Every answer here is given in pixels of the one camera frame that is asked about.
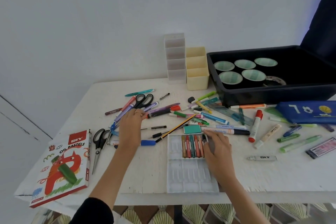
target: black fabric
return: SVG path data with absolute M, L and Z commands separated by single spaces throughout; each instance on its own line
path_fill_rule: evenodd
M 301 47 L 336 64 L 336 0 L 321 0 Z
M 111 209 L 100 199 L 89 197 L 77 210 L 69 224 L 112 224 Z

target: white plastic tray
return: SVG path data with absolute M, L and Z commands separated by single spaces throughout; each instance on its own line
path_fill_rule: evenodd
M 182 136 L 168 135 L 167 193 L 219 193 L 205 158 L 182 157 Z

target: scissors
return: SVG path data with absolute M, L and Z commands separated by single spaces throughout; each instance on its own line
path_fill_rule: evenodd
M 97 131 L 97 133 L 95 133 L 95 135 L 93 136 L 92 141 L 96 145 L 96 154 L 94 156 L 92 173 L 96 169 L 96 165 L 97 165 L 97 162 L 98 162 L 100 151 L 103 149 L 103 147 L 104 147 L 107 139 L 109 138 L 109 136 L 110 136 L 110 130 L 105 130 L 103 128 L 99 129 Z
M 142 107 L 147 107 L 152 103 L 153 99 L 153 94 L 148 94 L 147 96 L 145 96 L 144 94 L 139 94 L 135 97 L 136 102 L 133 108 L 140 109 Z

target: diy logo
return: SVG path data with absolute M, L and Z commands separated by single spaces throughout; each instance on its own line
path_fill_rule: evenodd
M 86 139 L 86 130 L 69 135 L 69 144 L 78 143 Z

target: paint cup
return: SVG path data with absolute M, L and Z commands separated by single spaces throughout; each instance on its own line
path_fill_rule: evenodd
M 251 60 L 247 60 L 247 59 L 239 59 L 239 60 L 236 60 L 234 62 L 235 64 L 235 69 L 234 71 L 237 72 L 237 73 L 242 73 L 244 70 L 246 69 L 254 69 L 256 64 L 251 61 Z
M 223 71 L 231 71 L 235 68 L 235 65 L 229 61 L 218 61 L 214 64 L 217 74 Z
M 240 83 L 243 80 L 243 77 L 236 72 L 227 71 L 219 74 L 219 78 L 224 85 L 224 88 L 228 90 L 239 89 Z
M 255 69 L 262 71 L 267 75 L 278 75 L 278 67 L 275 67 L 278 64 L 276 60 L 269 58 L 257 58 L 254 62 L 257 64 Z
M 263 72 L 255 69 L 244 70 L 241 75 L 247 79 L 244 83 L 246 88 L 262 87 L 266 79 L 266 75 Z

